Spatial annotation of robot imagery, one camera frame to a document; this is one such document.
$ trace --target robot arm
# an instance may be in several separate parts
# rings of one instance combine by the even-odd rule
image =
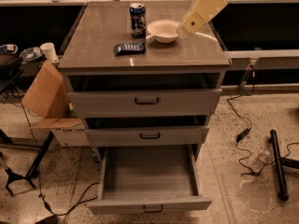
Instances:
[[[228,0],[193,0],[190,10],[183,17],[178,36],[187,39],[211,21],[227,5]]]

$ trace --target metal rod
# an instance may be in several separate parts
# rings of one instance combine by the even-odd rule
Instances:
[[[299,169],[299,161],[287,159],[287,158],[281,158],[280,161],[283,166]]]
[[[285,178],[282,163],[281,163],[277,132],[275,130],[271,130],[270,134],[271,134],[270,141],[273,145],[275,164],[276,164],[277,173],[278,173],[278,183],[279,183],[278,197],[282,201],[287,201],[289,199],[289,194],[288,194],[288,189],[287,189],[286,178]]]

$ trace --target drawer cabinet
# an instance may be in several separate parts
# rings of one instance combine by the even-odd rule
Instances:
[[[150,23],[180,21],[191,1],[142,3]],[[170,44],[133,39],[128,10],[125,1],[90,2],[59,65],[102,162],[89,207],[96,215],[207,209],[195,162],[230,62],[210,25]],[[133,42],[146,52],[114,54],[116,44]]]

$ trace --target empty drawer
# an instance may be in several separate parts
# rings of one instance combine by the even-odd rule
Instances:
[[[108,147],[102,163],[98,214],[207,209],[189,146]]]
[[[207,126],[87,130],[92,147],[156,146],[205,143]]]
[[[221,89],[186,91],[69,92],[79,118],[164,115],[210,115]]]

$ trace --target black cable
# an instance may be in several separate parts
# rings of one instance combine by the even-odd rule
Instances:
[[[20,97],[24,97],[24,94],[23,94],[22,96],[20,96],[19,93],[18,93],[18,95],[15,95],[12,89],[10,89],[10,92],[11,92],[11,95],[12,95],[14,98],[16,98],[16,99],[19,99]]]
[[[254,81],[254,79],[255,79],[255,70],[254,70],[254,66],[251,65],[250,68],[252,69],[252,78],[253,78],[253,81]],[[235,109],[235,107],[234,107],[232,101],[233,101],[234,99],[237,99],[237,98],[240,98],[240,97],[243,97],[243,96],[251,96],[251,95],[253,95],[254,91],[255,91],[255,82],[253,82],[251,93],[249,93],[249,94],[242,93],[242,94],[237,95],[237,96],[235,96],[235,97],[226,99],[227,103],[228,103],[229,106],[232,108],[232,110],[234,111],[234,113],[235,113],[240,119],[242,119],[243,121],[246,121],[246,122],[249,124],[249,127],[246,128],[245,130],[243,130],[240,134],[238,134],[238,135],[236,136],[236,139],[235,139],[235,147],[236,147],[238,150],[246,151],[246,152],[249,153],[248,156],[243,157],[243,158],[239,159],[239,161],[238,161],[243,167],[249,169],[249,173],[244,173],[244,174],[242,174],[242,175],[256,175],[256,174],[253,172],[253,170],[252,170],[249,166],[245,165],[245,164],[242,162],[243,160],[248,159],[249,157],[251,157],[251,156],[252,156],[252,152],[251,152],[250,150],[248,150],[248,149],[244,149],[244,148],[241,148],[241,147],[238,146],[239,142],[242,141],[242,140],[249,134],[249,132],[251,131],[251,129],[252,129],[252,127],[253,127],[253,124],[252,124],[252,122],[251,122],[251,120],[250,120],[249,118],[244,117],[244,116],[241,116],[241,115],[237,112],[237,110]]]
[[[24,112],[24,115],[25,115],[25,117],[26,117],[26,119],[27,119],[28,125],[29,125],[29,127],[31,127],[30,120],[28,119],[27,114],[26,114],[26,111],[25,111],[25,108],[24,108],[24,106],[23,106],[23,104],[22,104],[22,102],[21,102],[21,97],[20,97],[20,95],[19,95],[19,91],[18,91],[18,89],[16,89],[16,91],[17,91],[17,93],[18,93],[18,98],[19,98],[20,103],[21,103],[21,108],[22,108],[22,110],[23,110],[23,112]],[[37,140],[36,140],[36,138],[35,138],[35,136],[34,136],[34,134],[33,134],[32,129],[30,129],[30,131],[31,131],[31,135],[33,136],[33,138],[34,138],[34,140],[35,140],[35,142],[36,142],[36,145],[38,146],[38,150],[40,151],[40,146],[39,146],[39,144],[38,144],[38,142],[37,142]],[[39,183],[39,185],[38,185],[38,186],[39,186],[39,195],[38,195],[38,197],[40,197],[40,198],[43,200],[46,209],[47,209],[49,212],[51,212],[53,215],[55,215],[56,217],[58,217],[58,216],[65,216],[65,218],[64,218],[64,222],[65,222],[66,216],[67,216],[69,213],[71,213],[77,206],[79,206],[80,204],[83,204],[83,203],[86,203],[86,202],[90,202],[90,201],[93,201],[93,200],[97,199],[97,196],[96,196],[96,197],[94,197],[94,198],[91,198],[91,199],[82,201],[82,198],[84,197],[85,193],[89,190],[89,188],[91,188],[92,186],[94,186],[94,185],[96,185],[96,184],[99,184],[98,182],[95,182],[95,183],[92,183],[89,187],[87,187],[87,188],[84,190],[84,192],[82,193],[82,195],[81,195],[80,198],[78,199],[77,203],[74,204],[74,205],[73,205],[73,206],[72,206],[66,213],[64,213],[64,214],[56,214],[56,213],[52,212],[50,205],[46,202],[45,197],[44,197],[44,195],[43,195],[43,193],[42,193],[42,191],[41,191],[41,172],[40,172],[40,170],[39,170],[39,165],[38,165],[38,167],[37,167],[37,171],[38,171],[38,183]]]
[[[31,116],[33,116],[33,117],[39,117],[39,115],[35,115],[35,114],[31,113],[31,111],[30,111],[28,108],[26,108],[26,109],[27,109],[27,112],[28,112]]]
[[[287,145],[288,154],[286,156],[282,157],[282,158],[287,158],[291,154],[289,146],[295,146],[295,145],[299,145],[299,142],[293,142],[293,143],[288,144]]]
[[[4,96],[3,94],[1,94],[1,95],[2,95],[3,98],[5,98],[5,100],[6,100],[7,102],[11,103],[12,105],[15,105],[15,106],[18,107],[18,108],[21,108],[21,106],[18,106],[18,105],[16,105],[16,104],[13,104],[11,101],[9,101],[8,98],[7,98],[6,96]]]
[[[80,196],[80,198],[78,199],[77,203],[74,204],[74,205],[73,205],[67,212],[65,212],[65,213],[61,213],[61,214],[56,214],[56,213],[54,213],[54,212],[51,210],[50,205],[46,202],[45,197],[44,197],[44,195],[42,194],[41,191],[40,191],[39,197],[43,200],[46,209],[47,209],[49,212],[51,212],[53,215],[55,215],[56,217],[59,217],[59,216],[66,216],[66,215],[70,214],[70,213],[71,213],[77,206],[79,206],[80,204],[83,204],[83,203],[86,203],[86,202],[90,202],[90,201],[92,201],[92,200],[97,199],[97,196],[96,196],[96,197],[94,197],[94,198],[91,198],[91,199],[82,201],[82,198],[84,197],[85,193],[89,190],[89,188],[91,188],[92,186],[97,185],[97,184],[99,184],[99,182],[92,183],[89,187],[87,187],[87,188],[84,190],[84,192],[81,194],[81,196]]]

